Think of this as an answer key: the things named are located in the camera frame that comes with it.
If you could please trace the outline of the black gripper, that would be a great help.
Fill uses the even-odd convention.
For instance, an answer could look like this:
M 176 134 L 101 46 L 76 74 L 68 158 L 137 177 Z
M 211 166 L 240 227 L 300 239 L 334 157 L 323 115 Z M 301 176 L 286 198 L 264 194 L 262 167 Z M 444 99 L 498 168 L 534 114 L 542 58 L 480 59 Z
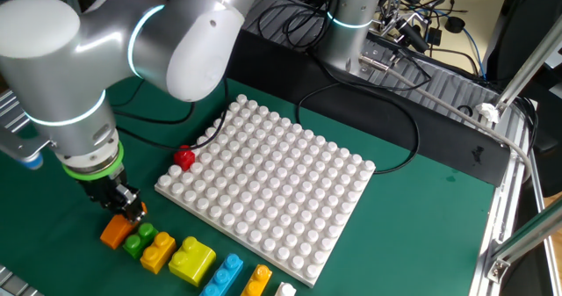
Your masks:
M 127 185 L 126 171 L 123 168 L 113 173 L 91 180 L 79 179 L 78 183 L 90 198 L 105 212 L 114 214 L 114 209 L 131 223 L 141 221 L 147 214 L 143 208 L 140 190 Z

